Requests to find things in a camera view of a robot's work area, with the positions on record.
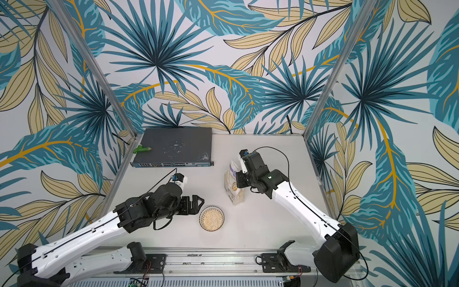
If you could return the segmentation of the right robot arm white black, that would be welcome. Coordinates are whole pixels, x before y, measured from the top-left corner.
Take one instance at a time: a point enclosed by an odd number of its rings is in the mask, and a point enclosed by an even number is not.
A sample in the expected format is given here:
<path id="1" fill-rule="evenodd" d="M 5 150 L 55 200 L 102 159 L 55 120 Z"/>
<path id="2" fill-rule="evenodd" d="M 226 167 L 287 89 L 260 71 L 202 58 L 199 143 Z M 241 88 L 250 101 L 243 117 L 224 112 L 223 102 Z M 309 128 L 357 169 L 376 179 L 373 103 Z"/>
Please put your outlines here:
<path id="1" fill-rule="evenodd" d="M 283 206 L 315 241 L 311 247 L 287 243 L 280 249 L 281 257 L 290 265 L 315 266 L 328 281 L 337 283 L 362 256 L 357 230 L 322 212 L 294 187 L 287 174 L 277 169 L 271 171 L 257 151 L 243 149 L 239 158 L 237 186 L 254 189 Z"/>

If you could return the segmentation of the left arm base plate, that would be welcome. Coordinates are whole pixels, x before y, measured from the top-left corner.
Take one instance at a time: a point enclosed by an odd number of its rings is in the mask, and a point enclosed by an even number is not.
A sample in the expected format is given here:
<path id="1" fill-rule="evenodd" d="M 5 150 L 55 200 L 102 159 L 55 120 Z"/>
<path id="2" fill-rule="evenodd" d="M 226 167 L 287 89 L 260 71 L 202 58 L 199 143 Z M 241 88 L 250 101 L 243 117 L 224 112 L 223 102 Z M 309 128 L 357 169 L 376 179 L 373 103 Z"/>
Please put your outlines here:
<path id="1" fill-rule="evenodd" d="M 115 274 L 155 274 L 159 275 L 164 271 L 166 254 L 146 254 L 146 259 L 140 263 L 131 264 L 126 270 L 115 271 Z"/>

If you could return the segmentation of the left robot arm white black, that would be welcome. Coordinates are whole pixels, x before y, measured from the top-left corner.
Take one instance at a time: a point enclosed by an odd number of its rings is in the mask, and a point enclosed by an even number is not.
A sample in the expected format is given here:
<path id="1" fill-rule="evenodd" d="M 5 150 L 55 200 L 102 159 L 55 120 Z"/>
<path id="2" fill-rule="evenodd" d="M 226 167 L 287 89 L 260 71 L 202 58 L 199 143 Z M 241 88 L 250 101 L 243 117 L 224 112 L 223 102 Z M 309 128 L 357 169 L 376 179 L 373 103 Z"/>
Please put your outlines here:
<path id="1" fill-rule="evenodd" d="M 197 195 L 183 196 L 185 183 L 169 182 L 156 191 L 132 197 L 81 230 L 42 246 L 27 244 L 17 251 L 19 287 L 66 287 L 93 276 L 131 271 L 142 273 L 147 256 L 139 242 L 90 255 L 104 243 L 153 226 L 163 218 L 196 215 L 204 204 Z"/>

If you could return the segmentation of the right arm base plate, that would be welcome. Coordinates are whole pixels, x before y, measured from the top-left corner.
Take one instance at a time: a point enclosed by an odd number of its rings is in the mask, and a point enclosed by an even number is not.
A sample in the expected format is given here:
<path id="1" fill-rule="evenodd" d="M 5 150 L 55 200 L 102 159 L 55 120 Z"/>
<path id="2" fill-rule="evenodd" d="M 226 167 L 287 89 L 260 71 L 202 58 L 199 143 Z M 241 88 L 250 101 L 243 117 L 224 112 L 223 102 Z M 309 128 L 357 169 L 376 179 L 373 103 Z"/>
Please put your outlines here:
<path id="1" fill-rule="evenodd" d="M 278 253 L 264 253 L 255 257 L 255 262 L 262 267 L 264 273 L 309 273 L 311 267 L 306 265 L 292 265 L 284 255 Z"/>

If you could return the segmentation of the oats bag white purple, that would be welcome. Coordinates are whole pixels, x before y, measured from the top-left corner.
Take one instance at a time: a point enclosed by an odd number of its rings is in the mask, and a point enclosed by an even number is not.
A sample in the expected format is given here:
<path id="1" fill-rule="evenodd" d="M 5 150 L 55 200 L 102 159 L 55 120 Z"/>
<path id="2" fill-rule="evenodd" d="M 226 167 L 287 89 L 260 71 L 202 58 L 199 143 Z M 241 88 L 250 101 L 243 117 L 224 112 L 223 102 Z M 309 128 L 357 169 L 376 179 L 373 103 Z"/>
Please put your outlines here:
<path id="1" fill-rule="evenodd" d="M 237 186 L 236 173 L 239 171 L 239 165 L 231 161 L 224 175 L 224 189 L 233 205 L 238 205 L 245 201 L 245 190 Z"/>

